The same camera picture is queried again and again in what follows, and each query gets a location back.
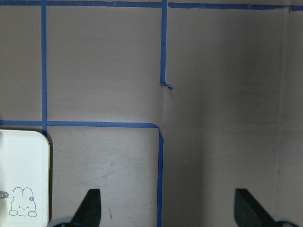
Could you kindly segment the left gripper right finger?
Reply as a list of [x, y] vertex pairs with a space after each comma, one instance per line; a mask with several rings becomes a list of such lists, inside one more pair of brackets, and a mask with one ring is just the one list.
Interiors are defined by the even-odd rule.
[[235, 190], [234, 219], [239, 227], [273, 227], [275, 221], [247, 189]]

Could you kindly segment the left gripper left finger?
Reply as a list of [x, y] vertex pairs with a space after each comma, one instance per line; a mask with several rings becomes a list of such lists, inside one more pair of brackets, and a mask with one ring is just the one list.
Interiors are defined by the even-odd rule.
[[71, 220], [72, 227], [98, 227], [101, 221], [100, 189], [88, 190]]

